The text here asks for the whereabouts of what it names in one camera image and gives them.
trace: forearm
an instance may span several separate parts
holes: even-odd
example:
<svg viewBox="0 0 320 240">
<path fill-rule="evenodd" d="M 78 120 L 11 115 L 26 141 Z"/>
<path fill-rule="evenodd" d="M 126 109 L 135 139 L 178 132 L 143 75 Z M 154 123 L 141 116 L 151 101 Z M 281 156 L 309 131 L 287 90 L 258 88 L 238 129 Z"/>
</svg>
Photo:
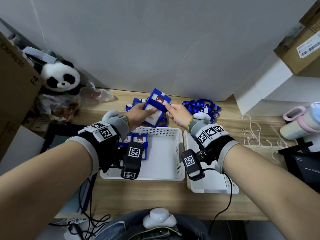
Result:
<svg viewBox="0 0 320 240">
<path fill-rule="evenodd" d="M 91 158 L 68 141 L 0 177 L 0 225 L 4 239 L 34 239 L 90 176 Z"/>
<path fill-rule="evenodd" d="M 287 239 L 318 239 L 320 196 L 298 178 L 253 150 L 233 146 L 225 172 Z"/>
</svg>

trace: barcode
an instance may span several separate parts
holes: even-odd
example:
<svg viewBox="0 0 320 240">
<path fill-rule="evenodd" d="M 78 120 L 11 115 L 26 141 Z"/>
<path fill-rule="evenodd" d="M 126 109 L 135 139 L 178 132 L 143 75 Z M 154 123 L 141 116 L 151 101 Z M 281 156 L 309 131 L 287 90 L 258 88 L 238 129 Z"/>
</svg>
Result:
<svg viewBox="0 0 320 240">
<path fill-rule="evenodd" d="M 301 56 L 305 56 L 309 52 L 313 51 L 315 48 L 317 48 L 320 45 L 320 42 L 316 43 L 315 45 L 311 46 L 309 49 L 301 53 Z"/>
</svg>

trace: person's right arm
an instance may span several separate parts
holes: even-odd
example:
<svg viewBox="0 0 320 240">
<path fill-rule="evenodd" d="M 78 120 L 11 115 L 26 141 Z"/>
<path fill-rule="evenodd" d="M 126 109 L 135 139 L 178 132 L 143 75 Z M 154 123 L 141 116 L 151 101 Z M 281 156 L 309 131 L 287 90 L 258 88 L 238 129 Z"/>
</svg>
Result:
<svg viewBox="0 0 320 240">
<path fill-rule="evenodd" d="M 193 117 L 183 105 L 166 108 L 177 125 L 188 128 Z M 240 144 L 226 154 L 223 170 L 286 239 L 320 239 L 320 195 L 298 178 Z"/>
</svg>

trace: wooden table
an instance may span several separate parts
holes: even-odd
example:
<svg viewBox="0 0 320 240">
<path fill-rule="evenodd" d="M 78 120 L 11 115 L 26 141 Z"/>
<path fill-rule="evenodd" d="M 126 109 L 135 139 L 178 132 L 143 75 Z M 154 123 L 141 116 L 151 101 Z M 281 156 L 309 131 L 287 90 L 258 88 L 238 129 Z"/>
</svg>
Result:
<svg viewBox="0 0 320 240">
<path fill-rule="evenodd" d="M 103 104 L 88 105 L 81 109 L 74 117 L 73 123 L 78 125 L 90 125 L 100 121 L 109 110 L 116 109 L 124 113 L 126 104 L 132 103 L 133 98 L 147 98 L 149 93 L 129 92 L 121 90 L 109 90 L 115 100 Z M 181 104 L 190 101 L 191 98 L 170 96 L 171 103 Z M 249 125 L 249 118 L 242 119 L 237 103 L 233 96 L 226 101 L 217 102 L 222 108 L 217 123 L 221 124 L 230 135 L 243 144 L 243 132 L 240 130 Z M 280 117 L 259 117 L 252 119 L 261 125 L 261 141 L 264 145 L 266 139 L 273 145 L 279 140 L 272 130 L 272 125 L 277 131 L 285 123 Z M 169 127 L 178 127 L 170 120 Z M 111 217 L 127 214 L 133 211 L 164 207 L 171 213 L 182 213 L 196 216 L 200 219 L 212 220 L 214 216 L 225 209 L 230 195 L 217 193 L 193 193 L 187 188 L 186 179 L 181 182 L 169 181 L 139 181 L 139 180 L 105 180 L 98 177 L 92 193 L 92 206 L 94 218 L 100 218 L 105 214 Z M 219 215 L 221 220 L 267 220 L 261 210 L 242 192 L 232 196 L 232 202 L 227 211 Z"/>
</svg>

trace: jeans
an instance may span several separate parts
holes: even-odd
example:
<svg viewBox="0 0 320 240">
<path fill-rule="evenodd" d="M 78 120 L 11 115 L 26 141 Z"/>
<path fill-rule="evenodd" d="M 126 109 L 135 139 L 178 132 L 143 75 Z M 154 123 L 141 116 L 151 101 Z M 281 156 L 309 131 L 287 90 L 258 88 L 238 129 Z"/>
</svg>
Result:
<svg viewBox="0 0 320 240">
<path fill-rule="evenodd" d="M 142 225 L 143 218 L 150 213 L 151 209 L 139 210 L 130 214 L 118 217 L 106 224 L 97 234 L 95 240 L 115 240 L 130 228 Z M 199 240 L 211 240 L 208 230 L 202 221 L 195 217 L 183 214 L 173 214 L 177 220 L 177 225 L 192 231 Z M 165 240 L 182 240 L 182 236 L 172 234 L 167 229 L 159 230 L 159 232 L 147 232 L 135 236 L 138 240 L 149 239 L 165 239 Z"/>
</svg>

